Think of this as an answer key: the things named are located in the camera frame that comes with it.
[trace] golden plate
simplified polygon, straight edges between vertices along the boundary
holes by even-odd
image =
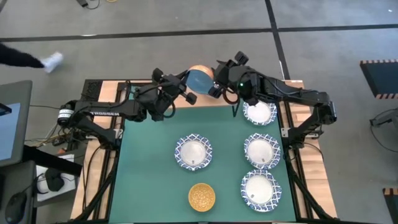
[[[216,194],[208,184],[195,184],[188,194],[189,204],[198,212],[209,211],[216,202]]]

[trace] green tabletop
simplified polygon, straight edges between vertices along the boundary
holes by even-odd
[[[174,158],[178,139],[191,133],[208,138],[213,146],[213,160],[195,172],[180,167]],[[177,109],[163,122],[126,122],[109,222],[295,221],[283,159],[270,170],[282,187],[275,210],[256,212],[241,197],[241,180],[254,169],[244,158],[243,142],[254,133],[270,134],[281,142],[278,120],[255,126],[242,111],[234,118],[230,106]],[[188,202],[190,188],[200,182],[216,193],[214,207],[203,213]]]

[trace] wooden board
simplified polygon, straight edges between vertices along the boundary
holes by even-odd
[[[118,83],[123,81],[104,81],[102,84],[101,92],[99,94],[98,101],[100,102],[114,102],[116,99],[116,92],[118,89]],[[131,81],[131,83],[145,83],[147,81]],[[286,81],[289,85],[303,87],[302,81]],[[210,96],[205,95],[197,95],[197,102],[195,105],[190,105],[185,101],[185,98],[179,96],[174,102],[177,108],[184,108],[184,107],[193,107],[193,106],[223,106],[227,105],[224,99],[214,99]],[[228,95],[230,100],[235,100],[236,97],[232,95]],[[284,116],[284,121],[286,121],[286,112],[284,106],[281,106],[282,116]],[[295,125],[298,126],[300,122],[305,120],[308,116],[310,116],[310,109],[307,106],[295,105],[291,104],[291,110]],[[98,117],[96,116],[94,119],[95,123],[102,126],[103,128],[109,128],[111,124],[110,117]],[[311,141],[310,143],[319,147],[318,141]],[[85,155],[85,163],[84,163],[84,170],[85,174],[87,174],[87,166],[90,160],[91,155],[94,153],[95,149],[99,146],[97,140],[90,141],[87,145],[86,155]],[[95,193],[97,193],[98,185],[100,182],[101,176],[101,169],[104,162],[104,150],[99,150],[93,158],[93,162],[91,162],[90,167],[90,176],[88,180],[88,186],[86,191],[86,199],[87,204],[91,201],[94,197]],[[327,213],[331,216],[336,216],[336,210],[333,203],[333,199],[331,197],[330,188],[328,179],[326,176],[326,170],[323,166],[323,161],[320,153],[311,147],[306,146],[305,148],[301,149],[302,155],[302,162],[303,168],[305,172],[305,177],[307,180],[308,189],[311,191],[315,199],[319,202],[319,204],[325,209]],[[111,160],[109,163],[108,172],[113,163],[114,152],[111,154]],[[302,195],[300,194],[299,189],[298,191],[298,199],[300,202],[300,212],[302,217],[306,217],[305,214],[305,207],[303,203]],[[83,205],[83,196],[84,196],[84,189],[83,189],[83,181],[80,181],[78,184],[75,203],[73,204],[71,218],[75,218],[80,215],[82,211]],[[106,205],[108,203],[108,196],[109,196],[109,189],[104,193],[101,208],[99,211],[99,218],[104,218],[106,214]]]

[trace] concrete floor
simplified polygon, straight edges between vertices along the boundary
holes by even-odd
[[[279,27],[348,26],[398,23],[395,0],[272,0]],[[270,27],[262,0],[104,0],[97,10],[76,1],[8,0],[0,13],[0,38],[117,34],[168,30]],[[398,58],[398,29],[287,32],[280,38],[291,79],[327,91],[338,121],[320,139],[338,216],[357,222],[392,223],[381,189],[397,187],[398,154],[371,137],[369,122],[396,101],[375,100],[360,60]],[[87,78],[149,78],[159,67],[177,73],[191,65],[215,66],[242,50],[250,66],[282,78],[271,33],[133,39],[15,42],[10,46],[44,57],[59,50],[65,63],[53,74],[0,66],[0,84],[33,80],[32,104],[59,106],[80,97]],[[42,138],[57,111],[32,108],[27,139]],[[398,150],[396,130],[375,129]],[[66,221],[73,198],[39,208],[37,223]]]

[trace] blue patterned bowl rim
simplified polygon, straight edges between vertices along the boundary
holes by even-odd
[[[271,183],[272,197],[266,203],[258,204],[258,203],[252,202],[252,201],[250,201],[250,199],[246,193],[246,183],[248,182],[248,180],[251,177],[253,177],[255,175],[262,175],[262,176],[266,177],[267,180]],[[257,212],[270,212],[273,209],[275,209],[276,206],[278,206],[280,196],[282,195],[282,187],[280,187],[280,185],[278,184],[278,182],[275,180],[274,176],[270,172],[268,172],[266,170],[252,170],[252,171],[248,172],[242,179],[241,195],[242,195],[242,198],[243,198],[244,202],[246,203],[246,205],[248,205],[251,209],[253,209]]]
[[[198,141],[198,142],[202,143],[206,149],[205,160],[195,166],[186,164],[181,158],[181,148],[185,143],[187,143],[189,141]],[[200,134],[190,134],[188,136],[180,138],[177,141],[177,145],[174,150],[174,158],[177,161],[177,163],[180,165],[180,167],[186,168],[190,171],[195,171],[195,170],[206,167],[210,163],[212,157],[213,157],[213,148],[212,148],[209,140],[207,138],[201,136]]]
[[[255,125],[265,126],[265,125],[275,121],[276,115],[277,115],[276,105],[274,103],[266,103],[266,104],[269,106],[269,109],[271,111],[271,116],[269,117],[269,119],[266,122],[257,122],[257,121],[254,121],[253,119],[251,119],[248,115],[248,109],[250,106],[246,102],[243,103],[243,115],[245,116],[246,119],[248,119],[250,122],[252,122]]]
[[[272,147],[272,159],[265,163],[265,164],[258,164],[257,162],[254,162],[248,154],[248,147],[250,143],[254,140],[265,140],[267,141],[271,147]],[[244,156],[245,158],[257,169],[272,169],[274,168],[280,161],[280,147],[278,144],[278,141],[274,139],[272,136],[269,134],[252,134],[250,135],[246,140],[244,140]]]

